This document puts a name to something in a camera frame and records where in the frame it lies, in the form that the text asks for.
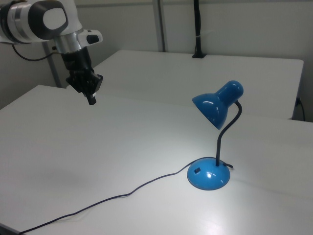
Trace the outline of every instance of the black lamp neck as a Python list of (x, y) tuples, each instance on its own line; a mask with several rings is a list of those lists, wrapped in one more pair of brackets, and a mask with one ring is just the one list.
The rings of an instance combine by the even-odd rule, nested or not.
[(194, 10), (195, 10), (195, 26), (196, 26), (196, 49), (193, 58), (203, 58), (206, 54), (202, 53), (201, 50), (201, 16), (199, 9), (199, 0), (194, 0)]
[(220, 152), (221, 152), (221, 142), (222, 142), (222, 136), (224, 135), (224, 133), (238, 120), (238, 118), (240, 117), (243, 108), (241, 106), (241, 104), (239, 103), (239, 101), (236, 101), (235, 104), (238, 107), (238, 113), (235, 116), (235, 118), (221, 131), (218, 139), (217, 139), (217, 149), (216, 149), (216, 166), (220, 165)]

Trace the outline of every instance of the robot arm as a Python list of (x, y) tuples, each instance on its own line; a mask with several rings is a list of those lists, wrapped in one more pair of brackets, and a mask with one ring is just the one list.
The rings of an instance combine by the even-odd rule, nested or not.
[(94, 74), (87, 47), (103, 40), (97, 30), (83, 30), (74, 0), (16, 0), (0, 5), (0, 43), (29, 44), (54, 40), (70, 77), (67, 82), (96, 103), (103, 77)]

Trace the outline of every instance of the white table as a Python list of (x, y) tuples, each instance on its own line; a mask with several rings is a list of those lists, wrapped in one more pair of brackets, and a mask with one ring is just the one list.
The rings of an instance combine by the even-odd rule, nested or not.
[[(0, 110), (2, 225), (23, 231), (215, 155), (219, 131), (196, 107), (97, 99), (38, 86)], [(312, 142), (311, 123), (242, 115), (222, 140), (225, 187), (199, 190), (185, 170), (29, 234), (311, 235)]]
[(95, 67), (104, 81), (98, 94), (189, 105), (237, 80), (245, 92), (244, 114), (292, 117), (303, 61), (121, 50)]

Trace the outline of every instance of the power cord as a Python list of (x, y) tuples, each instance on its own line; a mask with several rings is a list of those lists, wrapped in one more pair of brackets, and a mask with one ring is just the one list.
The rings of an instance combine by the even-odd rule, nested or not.
[[(206, 159), (206, 158), (212, 158), (212, 157), (204, 157), (204, 158), (199, 158), (199, 159), (197, 159), (197, 160)], [(126, 194), (122, 194), (122, 195), (118, 195), (118, 196), (114, 196), (114, 197), (107, 198), (107, 199), (102, 200), (102, 201), (100, 201), (100, 202), (94, 203), (94, 204), (92, 204), (92, 205), (90, 205), (90, 206), (88, 206), (88, 207), (86, 207), (86, 208), (83, 208), (83, 209), (81, 209), (81, 210), (79, 210), (79, 211), (77, 211), (77, 212), (74, 212), (74, 213), (71, 213), (71, 214), (67, 214), (67, 215), (63, 215), (63, 216), (61, 216), (61, 217), (59, 217), (59, 218), (53, 219), (53, 220), (51, 220), (51, 221), (49, 221), (49, 222), (46, 222), (46, 223), (44, 223), (44, 224), (42, 224), (42, 225), (39, 225), (39, 226), (37, 226), (37, 227), (34, 227), (34, 228), (32, 228), (32, 229), (28, 229), (28, 230), (25, 230), (25, 231), (23, 231), (23, 232), (20, 232), (20, 233), (18, 233), (18, 235), (22, 235), (22, 234), (25, 234), (25, 233), (27, 233), (27, 232), (30, 232), (30, 231), (36, 230), (36, 229), (38, 229), (38, 228), (41, 228), (41, 227), (43, 227), (43, 226), (52, 224), (53, 222), (56, 222), (56, 221), (58, 221), (58, 220), (60, 220), (60, 219), (63, 219), (63, 218), (66, 218), (66, 217), (70, 217), (70, 216), (76, 215), (76, 214), (78, 214), (78, 213), (80, 213), (80, 212), (83, 212), (83, 211), (85, 211), (85, 210), (87, 210), (87, 209), (90, 209), (91, 207), (97, 206), (97, 205), (99, 205), (99, 204), (101, 204), (101, 203), (104, 203), (104, 202), (107, 202), (107, 201), (110, 201), (110, 200), (113, 200), (113, 199), (116, 199), (116, 198), (128, 197), (128, 196), (132, 195), (134, 192), (136, 192), (138, 189), (140, 189), (140, 188), (142, 188), (142, 187), (144, 187), (144, 186), (146, 186), (146, 185), (148, 185), (148, 184), (150, 184), (150, 183), (152, 183), (152, 182), (154, 182), (154, 181), (156, 181), (156, 180), (159, 180), (159, 179), (162, 179), (162, 178), (165, 178), (165, 177), (168, 177), (168, 176), (177, 175), (178, 173), (182, 172), (184, 169), (186, 169), (188, 166), (190, 166), (192, 163), (194, 163), (194, 162), (197, 161), (197, 160), (192, 161), (191, 163), (189, 163), (188, 165), (184, 166), (181, 170), (177, 171), (176, 173), (171, 173), (171, 174), (163, 175), (163, 176), (157, 177), (157, 178), (155, 178), (155, 179), (153, 179), (153, 180), (150, 180), (150, 181), (148, 181), (148, 182), (146, 182), (146, 183), (140, 185), (139, 187), (137, 187), (136, 189), (134, 189), (134, 190), (131, 191), (130, 193), (126, 193)]]
[(34, 62), (34, 61), (41, 61), (41, 60), (44, 60), (44, 59), (48, 58), (49, 56), (51, 56), (51, 55), (53, 55), (53, 54), (59, 54), (58, 52), (53, 52), (53, 53), (51, 53), (51, 54), (49, 54), (49, 55), (47, 55), (47, 56), (45, 56), (45, 57), (43, 57), (43, 58), (39, 58), (39, 59), (28, 59), (28, 58), (22, 56), (22, 55), (16, 50), (15, 45), (12, 45), (12, 47), (13, 47), (13, 50), (15, 51), (15, 53), (16, 53), (19, 57), (21, 57), (21, 58), (24, 59), (24, 60), (33, 61), (33, 62)]

